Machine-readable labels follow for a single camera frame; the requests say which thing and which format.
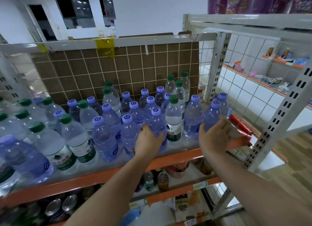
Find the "window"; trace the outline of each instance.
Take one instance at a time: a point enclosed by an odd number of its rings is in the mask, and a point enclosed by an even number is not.
[[[115,26],[116,19],[113,0],[99,0],[101,4],[105,27]]]
[[[56,0],[67,29],[93,28],[94,23],[89,0]]]

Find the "hand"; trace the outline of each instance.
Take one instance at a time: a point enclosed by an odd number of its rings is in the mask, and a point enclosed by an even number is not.
[[[231,140],[229,135],[231,124],[223,117],[207,132],[205,132],[205,123],[199,127],[199,145],[203,153],[224,153],[228,143]]]
[[[155,137],[150,127],[147,124],[143,124],[135,143],[135,156],[147,159],[151,162],[159,153],[162,142],[162,133],[160,133],[158,137]]]

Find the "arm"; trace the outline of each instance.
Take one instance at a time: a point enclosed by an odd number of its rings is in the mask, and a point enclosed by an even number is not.
[[[143,173],[158,154],[163,134],[143,124],[135,144],[135,156],[67,220],[65,226],[118,225],[129,211],[129,202]]]
[[[237,165],[225,154],[231,139],[230,125],[220,118],[206,133],[205,125],[201,124],[199,144],[209,164],[245,210],[259,225],[311,225],[312,212],[308,207],[274,183]]]

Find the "green bottle cap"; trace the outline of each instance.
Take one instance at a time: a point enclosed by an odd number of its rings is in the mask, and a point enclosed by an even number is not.
[[[27,110],[20,110],[20,111],[14,113],[14,116],[17,119],[24,119],[24,118],[28,117],[29,115],[30,115],[29,111],[27,111]]]
[[[182,83],[181,80],[177,80],[177,81],[176,81],[176,86],[177,86],[177,87],[182,87],[182,85],[183,85],[183,83]]]
[[[32,101],[29,99],[29,98],[23,98],[19,104],[22,106],[22,107],[27,107],[29,105],[31,105]]]
[[[59,118],[59,121],[62,124],[68,124],[71,122],[71,120],[71,116],[68,113],[61,115]]]
[[[188,72],[187,71],[182,71],[181,72],[182,77],[188,77]]]
[[[179,99],[177,98],[177,95],[175,95],[175,94],[170,95],[169,103],[175,104],[175,103],[178,103],[178,101],[179,101]]]
[[[109,94],[110,93],[110,88],[109,87],[104,87],[102,89],[103,94]]]
[[[112,85],[113,85],[113,82],[111,82],[111,81],[107,81],[107,82],[106,82],[106,86],[107,86],[107,87],[111,87]]]
[[[41,132],[43,129],[45,128],[45,125],[42,123],[42,122],[34,122],[29,130],[32,132],[32,133],[38,133],[38,132]]]
[[[78,107],[80,108],[80,109],[85,109],[86,107],[88,107],[89,106],[89,103],[87,102],[87,100],[80,100],[79,102],[78,102]]]
[[[45,98],[45,99],[42,101],[43,105],[49,105],[49,104],[51,104],[52,102],[53,102],[53,100],[52,100],[51,97],[47,97],[47,98]]]
[[[174,75],[172,75],[172,74],[168,75],[168,76],[167,76],[167,80],[169,80],[169,81],[170,81],[170,80],[174,80]]]
[[[6,113],[1,113],[0,114],[0,121],[3,121],[5,119],[7,119],[7,114]]]

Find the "white metal shelf upright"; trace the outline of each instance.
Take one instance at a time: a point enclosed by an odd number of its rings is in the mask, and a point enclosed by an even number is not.
[[[264,14],[264,15],[184,15],[184,31],[200,31],[206,27],[225,29],[230,31],[251,33],[264,36],[279,37],[283,40],[297,41],[304,44],[308,51],[312,51],[312,34],[309,29],[312,25],[310,15],[302,14]],[[218,79],[216,72],[210,72],[208,94],[212,93],[214,80]],[[302,69],[285,96],[275,114],[267,123],[261,136],[253,146],[244,161],[244,168],[254,172],[259,164],[271,151],[273,143],[287,131],[296,117],[306,107],[312,97],[312,61]],[[213,209],[213,218],[220,217],[231,209],[227,205],[234,195],[227,189]]]

